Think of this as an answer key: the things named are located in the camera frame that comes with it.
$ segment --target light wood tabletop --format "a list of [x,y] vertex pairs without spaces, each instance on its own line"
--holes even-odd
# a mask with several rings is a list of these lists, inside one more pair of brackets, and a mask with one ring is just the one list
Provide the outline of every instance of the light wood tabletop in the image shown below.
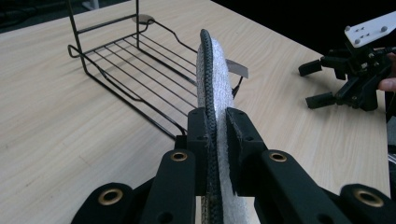
[[[131,1],[75,18],[84,28],[133,12]],[[383,92],[375,111],[312,110],[305,97],[344,84],[332,69],[300,77],[298,67],[321,56],[313,50],[208,0],[142,0],[140,13],[193,49],[206,29],[227,59],[246,66],[235,108],[249,115],[269,148],[289,152],[319,186],[338,194],[361,183],[389,196]],[[150,32],[168,41],[162,31]],[[123,24],[109,26],[86,34],[82,44],[129,33]],[[0,223],[70,223],[94,189],[110,182],[136,188],[173,149],[173,139],[85,74],[69,44],[76,41],[68,18],[0,35]]]

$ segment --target black wire rack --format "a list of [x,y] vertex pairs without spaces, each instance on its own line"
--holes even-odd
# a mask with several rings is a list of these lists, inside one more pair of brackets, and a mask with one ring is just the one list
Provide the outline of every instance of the black wire rack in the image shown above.
[[[67,46],[70,57],[80,58],[89,77],[164,134],[172,139],[186,135],[188,113],[197,107],[197,51],[154,18],[139,14],[139,0],[134,14],[79,30],[70,0],[65,1],[77,44]],[[125,21],[134,26],[131,34],[83,50],[82,35]],[[163,34],[150,36],[149,29],[162,29]],[[242,77],[233,90],[239,89],[241,81]]]

